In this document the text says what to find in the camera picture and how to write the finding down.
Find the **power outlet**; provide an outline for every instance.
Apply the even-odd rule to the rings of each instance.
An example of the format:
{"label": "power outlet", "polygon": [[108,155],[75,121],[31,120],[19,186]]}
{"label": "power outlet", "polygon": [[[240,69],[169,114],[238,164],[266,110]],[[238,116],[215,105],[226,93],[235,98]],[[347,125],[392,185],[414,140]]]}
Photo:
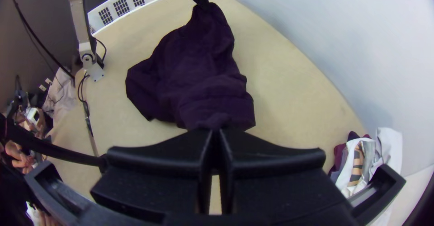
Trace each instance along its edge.
{"label": "power outlet", "polygon": [[47,88],[45,88],[45,86],[40,85],[39,88],[42,90],[42,92],[45,92],[47,90]]}
{"label": "power outlet", "polygon": [[45,83],[47,83],[47,84],[49,84],[49,85],[52,85],[52,84],[53,84],[53,81],[51,81],[49,78],[47,78],[47,79],[45,80]]}

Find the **cable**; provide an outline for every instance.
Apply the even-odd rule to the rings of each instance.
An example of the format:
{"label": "cable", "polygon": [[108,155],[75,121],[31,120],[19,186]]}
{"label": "cable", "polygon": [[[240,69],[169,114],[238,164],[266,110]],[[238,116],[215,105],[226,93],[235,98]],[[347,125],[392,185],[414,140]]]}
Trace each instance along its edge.
{"label": "cable", "polygon": [[68,74],[73,80],[75,80],[75,77],[72,76],[68,70],[51,54],[51,52],[44,46],[44,44],[41,42],[41,40],[37,37],[35,32],[32,30],[30,25],[28,24],[26,18],[24,17],[23,13],[21,12],[21,9],[18,7],[18,3],[16,0],[12,0],[14,3],[15,8],[17,9],[17,12],[19,14],[19,17],[21,18],[21,21],[26,25],[30,33],[33,35],[33,37],[36,39],[36,41],[39,43],[39,45],[45,50],[45,52],[50,56],[50,58],[66,73]]}
{"label": "cable", "polygon": [[86,75],[83,76],[83,79],[80,81],[80,83],[78,84],[78,88],[77,88],[77,95],[78,95],[78,99],[81,101],[81,103],[83,104],[83,109],[85,111],[86,114],[86,125],[87,125],[87,129],[90,132],[90,135],[93,137],[94,133],[92,132],[92,126],[90,125],[90,111],[89,111],[89,105],[87,104],[87,102],[84,100],[83,97],[83,85],[84,85],[84,81],[85,79],[87,79],[90,75]]}
{"label": "cable", "polygon": [[97,38],[95,38],[95,39],[96,39],[96,41],[98,41],[104,47],[104,56],[103,56],[103,59],[102,59],[102,61],[104,62],[105,54],[107,54],[107,48],[105,47],[104,43],[102,43],[99,39],[97,39]]}
{"label": "cable", "polygon": [[84,84],[84,80],[86,80],[88,77],[90,77],[90,75],[86,75],[85,74],[85,76],[83,77],[83,79],[80,81],[80,83],[78,84],[78,88],[77,88],[77,96],[78,96],[78,99],[82,102],[82,103],[84,103],[84,102],[86,102],[85,100],[84,100],[84,98],[83,98],[83,84]]}
{"label": "cable", "polygon": [[50,95],[48,95],[48,93],[47,93],[47,97],[48,97],[48,98],[53,102],[53,104],[55,105],[55,104],[57,104],[60,100],[62,100],[63,97],[65,96],[65,88],[63,87],[63,85],[62,85],[62,83],[59,81],[59,79],[57,78],[57,76],[56,76],[56,72],[55,72],[54,69],[50,66],[50,64],[48,63],[48,60],[45,58],[45,56],[42,54],[42,52],[41,52],[41,50],[39,49],[39,47],[38,47],[38,46],[36,45],[36,43],[33,41],[33,37],[30,35],[30,33],[29,33],[28,29],[27,29],[27,26],[26,26],[26,24],[24,24],[24,22],[23,22],[23,26],[24,26],[24,29],[26,30],[26,33],[27,33],[28,37],[30,38],[30,41],[32,42],[33,46],[36,48],[36,50],[38,51],[38,53],[39,53],[39,54],[41,55],[41,57],[44,59],[45,64],[48,66],[48,68],[51,70],[51,72],[53,72],[54,77],[56,78],[56,80],[57,80],[57,82],[60,84],[60,86],[62,87],[63,95],[62,95],[62,97],[60,97],[60,99],[58,99],[57,101],[54,101],[54,100],[50,97]]}

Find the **dark purple cloth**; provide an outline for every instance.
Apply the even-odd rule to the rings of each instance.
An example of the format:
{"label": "dark purple cloth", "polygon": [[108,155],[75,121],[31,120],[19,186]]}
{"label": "dark purple cloth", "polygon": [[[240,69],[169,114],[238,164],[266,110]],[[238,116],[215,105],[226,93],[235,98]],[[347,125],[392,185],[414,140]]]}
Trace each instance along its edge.
{"label": "dark purple cloth", "polygon": [[232,57],[234,41],[216,4],[207,10],[195,6],[185,26],[164,36],[149,59],[128,70],[127,97],[149,121],[188,130],[253,127],[253,99]]}

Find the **beige table surface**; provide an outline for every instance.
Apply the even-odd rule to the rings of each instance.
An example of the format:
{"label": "beige table surface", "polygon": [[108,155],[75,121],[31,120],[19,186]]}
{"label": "beige table surface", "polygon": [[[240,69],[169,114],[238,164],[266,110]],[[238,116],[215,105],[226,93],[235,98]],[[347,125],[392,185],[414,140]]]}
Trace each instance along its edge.
{"label": "beige table surface", "polygon": [[[324,169],[330,169],[333,147],[345,142],[349,131],[364,134],[353,110],[315,65],[263,19],[235,0],[210,1],[221,7],[232,28],[233,56],[247,76],[247,91],[255,102],[256,126],[247,132],[281,146],[319,147],[327,155]],[[105,77],[96,83],[87,80],[84,91],[99,154],[112,146],[147,146],[185,132],[174,124],[148,122],[127,98],[125,78],[131,66],[152,54],[163,36],[188,22],[193,6],[192,0],[162,0],[96,35],[108,49]],[[67,130],[61,133],[74,135],[58,135],[55,143],[92,154],[85,141],[81,104],[67,118],[71,120],[64,119]],[[69,175],[66,171],[61,175],[79,192],[89,190],[99,178],[90,167],[60,163],[62,169],[71,167]],[[212,204],[211,212],[218,212],[217,207]]]}

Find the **white laundry basket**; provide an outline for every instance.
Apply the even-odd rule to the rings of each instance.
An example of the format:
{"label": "white laundry basket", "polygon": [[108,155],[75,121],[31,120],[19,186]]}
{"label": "white laundry basket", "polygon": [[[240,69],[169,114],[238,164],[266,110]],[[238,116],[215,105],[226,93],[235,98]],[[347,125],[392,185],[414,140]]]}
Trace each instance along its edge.
{"label": "white laundry basket", "polygon": [[94,35],[122,17],[156,1],[159,0],[108,0],[87,14],[90,32]]}

